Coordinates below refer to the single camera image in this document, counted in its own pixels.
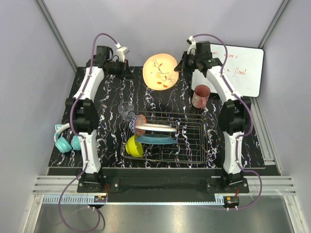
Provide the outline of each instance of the metal floor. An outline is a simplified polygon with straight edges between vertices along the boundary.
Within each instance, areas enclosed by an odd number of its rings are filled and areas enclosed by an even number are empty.
[[[252,201],[241,197],[240,206]],[[62,205],[66,218],[82,205]],[[106,205],[105,218],[95,233],[293,233],[293,227],[281,196],[261,197],[254,206],[240,211],[218,211],[204,206]],[[84,209],[67,219],[79,230],[95,226],[97,214]],[[43,204],[35,233],[71,233],[60,223],[56,204]]]

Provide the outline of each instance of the dish rack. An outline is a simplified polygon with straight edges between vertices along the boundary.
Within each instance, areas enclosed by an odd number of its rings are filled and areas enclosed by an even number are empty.
[[[170,125],[177,132],[154,132],[170,135],[177,143],[171,145],[142,144],[143,157],[136,158],[125,150],[127,140],[134,135],[127,121],[122,133],[121,156],[127,159],[151,162],[174,162],[184,164],[202,164],[207,162],[207,118],[191,113],[132,111],[135,115],[143,114],[147,123]]]

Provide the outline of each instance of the white plate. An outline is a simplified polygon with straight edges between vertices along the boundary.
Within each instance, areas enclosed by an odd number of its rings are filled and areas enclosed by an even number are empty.
[[[157,125],[157,124],[141,124],[135,127],[140,130],[150,130],[150,131],[159,131],[159,132],[176,132],[177,129],[172,128],[169,125]]]

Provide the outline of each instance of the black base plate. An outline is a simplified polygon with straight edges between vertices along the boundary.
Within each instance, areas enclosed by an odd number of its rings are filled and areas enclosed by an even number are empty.
[[[109,185],[109,193],[118,193],[120,187],[120,178],[118,177],[105,177],[105,183]],[[83,184],[79,181],[78,193],[105,193],[106,188],[100,187],[99,183]]]
[[[207,193],[228,193],[228,194],[236,194],[236,187],[224,189],[221,186],[220,178],[208,178],[205,179],[206,182],[206,191]],[[244,178],[243,182],[237,186],[239,188],[239,193],[249,193],[247,179]]]

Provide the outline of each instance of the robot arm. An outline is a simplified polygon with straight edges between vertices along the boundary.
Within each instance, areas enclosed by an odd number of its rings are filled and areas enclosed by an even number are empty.
[[[242,137],[248,122],[248,114],[244,106],[236,98],[241,98],[250,108],[250,99],[244,98],[237,92],[225,73],[221,76],[223,64],[218,58],[213,58],[210,43],[197,42],[189,37],[190,47],[183,53],[181,62],[175,71],[194,72],[198,69],[214,85],[223,103],[218,122],[225,136],[225,162],[223,164],[223,186],[237,184],[243,181],[243,174],[238,166],[242,157]]]
[[[81,145],[83,167],[87,164],[87,168],[81,176],[80,182],[95,184],[99,187],[103,187],[104,181],[96,146],[96,130],[99,125],[99,116],[94,106],[95,95],[105,74],[116,75],[119,78],[127,80],[134,79],[132,72],[129,70],[128,61],[125,59],[125,55],[129,52],[129,49],[127,47],[121,47],[120,44],[116,44],[116,46],[116,55],[118,57],[116,61],[110,58],[110,54],[113,53],[110,47],[97,46],[90,77],[90,61],[88,61],[86,64],[86,74],[79,90],[73,98],[66,100],[66,106],[71,108],[74,101],[81,95],[75,105],[73,114],[73,127],[79,134],[78,138]]]

